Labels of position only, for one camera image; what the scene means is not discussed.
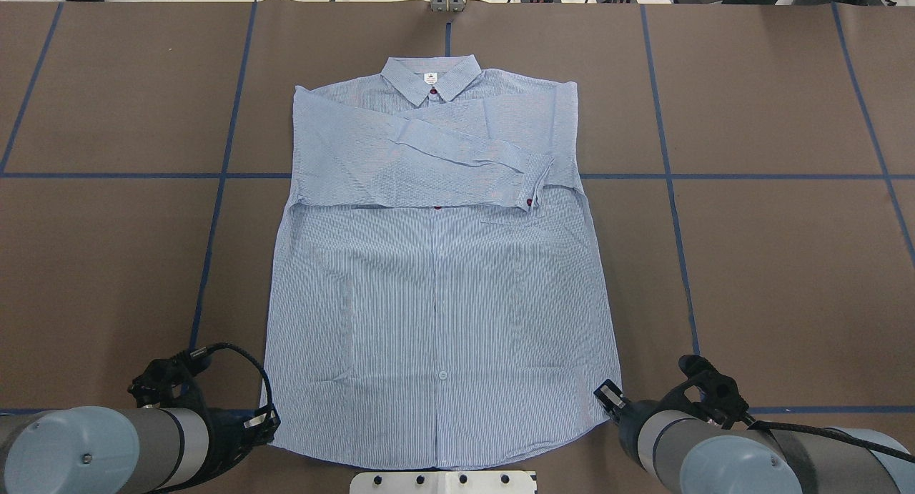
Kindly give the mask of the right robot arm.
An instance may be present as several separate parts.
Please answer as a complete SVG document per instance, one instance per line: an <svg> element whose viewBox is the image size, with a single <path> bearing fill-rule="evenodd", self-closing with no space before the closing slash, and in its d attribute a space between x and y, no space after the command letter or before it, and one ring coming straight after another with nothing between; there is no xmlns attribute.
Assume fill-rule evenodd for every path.
<svg viewBox="0 0 915 494"><path fill-rule="evenodd" d="M684 381L634 402L613 380L595 397L623 452L671 493L911 493L913 455L886 433L764 421L736 381L686 355Z"/></svg>

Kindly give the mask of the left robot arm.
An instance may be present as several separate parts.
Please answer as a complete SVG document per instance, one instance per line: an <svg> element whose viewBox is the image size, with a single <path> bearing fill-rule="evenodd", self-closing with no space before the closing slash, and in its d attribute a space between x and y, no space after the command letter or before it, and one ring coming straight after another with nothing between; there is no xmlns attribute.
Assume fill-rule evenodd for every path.
<svg viewBox="0 0 915 494"><path fill-rule="evenodd" d="M212 408L197 383L232 351L254 366L264 400L251 413ZM128 387L133 409L81 406L2 415L4 493L173 493L215 480L274 439L281 419L260 360L215 343L152 360Z"/></svg>

